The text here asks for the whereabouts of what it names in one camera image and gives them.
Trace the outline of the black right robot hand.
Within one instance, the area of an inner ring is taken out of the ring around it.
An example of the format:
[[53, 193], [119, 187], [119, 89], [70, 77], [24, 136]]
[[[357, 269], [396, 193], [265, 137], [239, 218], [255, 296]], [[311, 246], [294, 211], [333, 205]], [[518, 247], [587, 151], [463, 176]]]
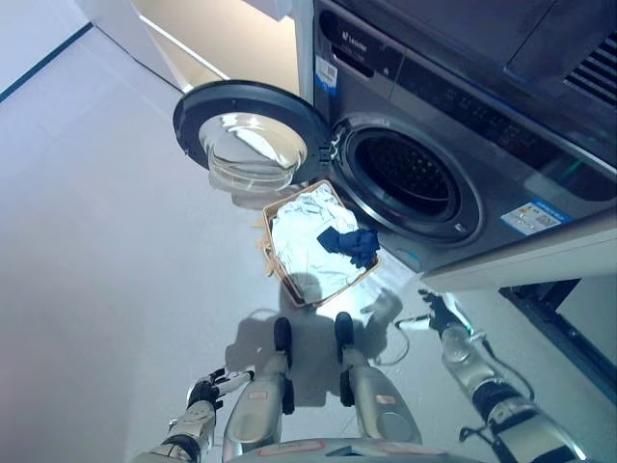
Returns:
[[449, 327], [456, 325], [466, 327], [464, 321], [446, 305], [440, 295], [424, 288], [417, 292], [427, 305], [428, 313], [396, 321], [394, 326], [397, 329], [401, 331], [432, 330], [441, 336]]

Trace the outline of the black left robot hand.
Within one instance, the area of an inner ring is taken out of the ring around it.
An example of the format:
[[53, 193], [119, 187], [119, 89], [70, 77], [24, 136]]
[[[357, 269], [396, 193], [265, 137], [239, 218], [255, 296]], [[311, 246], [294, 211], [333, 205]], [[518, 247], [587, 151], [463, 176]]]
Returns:
[[255, 372], [251, 369], [241, 372], [227, 372], [225, 368], [200, 378], [189, 390], [187, 408], [197, 402], [207, 401], [215, 410], [223, 407], [222, 397], [229, 395], [255, 379]]

